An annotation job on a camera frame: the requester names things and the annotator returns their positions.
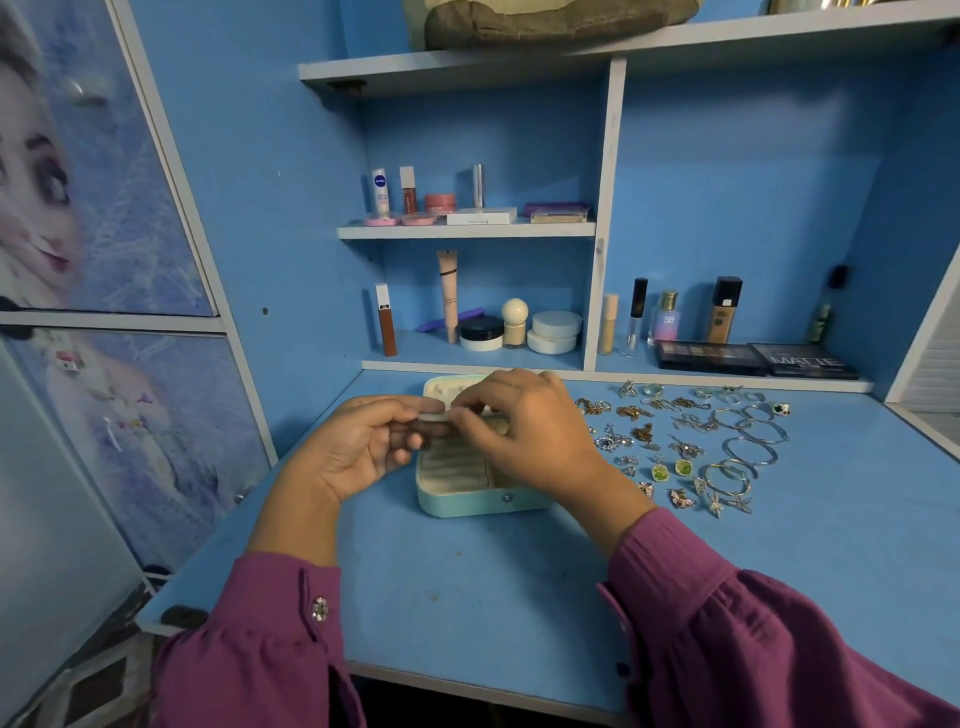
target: mint green jewelry box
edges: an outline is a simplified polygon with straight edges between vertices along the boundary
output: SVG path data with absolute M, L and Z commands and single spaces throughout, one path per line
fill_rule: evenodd
M 442 400 L 447 408 L 453 399 L 482 376 L 435 376 L 423 385 L 423 395 Z M 506 418 L 484 410 L 487 424 L 506 433 Z M 446 415 L 424 417 L 445 420 Z M 483 459 L 466 440 L 452 436 L 436 440 L 417 458 L 417 501 L 431 516 L 483 516 L 546 508 L 548 496 L 507 476 Z

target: wardrobe door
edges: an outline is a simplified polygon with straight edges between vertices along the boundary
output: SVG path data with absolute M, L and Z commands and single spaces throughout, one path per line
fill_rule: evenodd
M 105 0 L 0 0 L 0 308 L 214 314 Z
M 177 570 L 270 469 L 227 340 L 29 334 L 8 346 L 141 566 Z

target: purple sleeve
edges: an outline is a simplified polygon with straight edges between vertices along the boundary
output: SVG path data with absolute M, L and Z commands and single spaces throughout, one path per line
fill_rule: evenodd
M 169 640 L 154 675 L 154 728 L 325 728 L 330 691 L 350 726 L 364 724 L 344 663 L 340 570 L 292 556 L 237 559 L 210 619 Z
M 634 648 L 641 725 L 958 726 L 960 712 L 850 649 L 805 596 L 740 570 L 659 508 L 601 585 Z

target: hand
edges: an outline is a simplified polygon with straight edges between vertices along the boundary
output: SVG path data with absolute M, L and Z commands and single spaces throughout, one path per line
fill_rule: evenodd
M 477 415 L 485 404 L 510 419 L 506 435 Z M 613 470 L 553 372 L 494 372 L 457 396 L 449 419 L 495 467 L 559 501 Z
M 279 479 L 307 480 L 342 503 L 409 463 L 413 450 L 431 438 L 444 436 L 445 423 L 418 420 L 421 413 L 443 411 L 443 402 L 428 397 L 347 400 L 300 446 Z

